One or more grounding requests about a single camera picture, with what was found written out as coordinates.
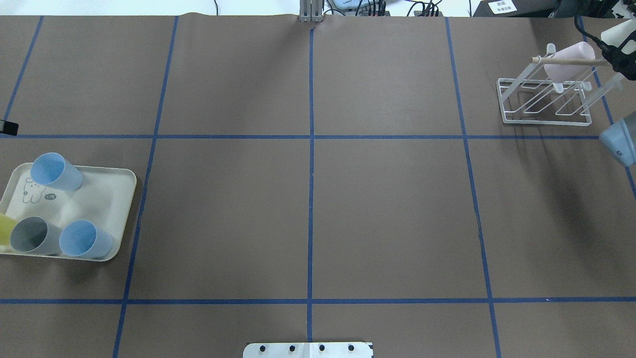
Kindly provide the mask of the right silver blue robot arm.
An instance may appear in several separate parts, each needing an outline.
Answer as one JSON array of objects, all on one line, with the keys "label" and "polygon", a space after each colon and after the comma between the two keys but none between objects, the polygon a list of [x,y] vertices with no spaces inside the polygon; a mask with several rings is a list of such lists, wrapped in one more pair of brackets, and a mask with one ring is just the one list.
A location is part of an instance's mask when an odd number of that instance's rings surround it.
[{"label": "right silver blue robot arm", "polygon": [[[611,64],[616,73],[623,75],[627,80],[635,80],[635,53],[625,54],[620,47],[607,45],[603,50],[604,58]],[[603,131],[599,138],[611,156],[622,166],[629,167],[636,163],[635,112],[631,112],[608,129]]]}]

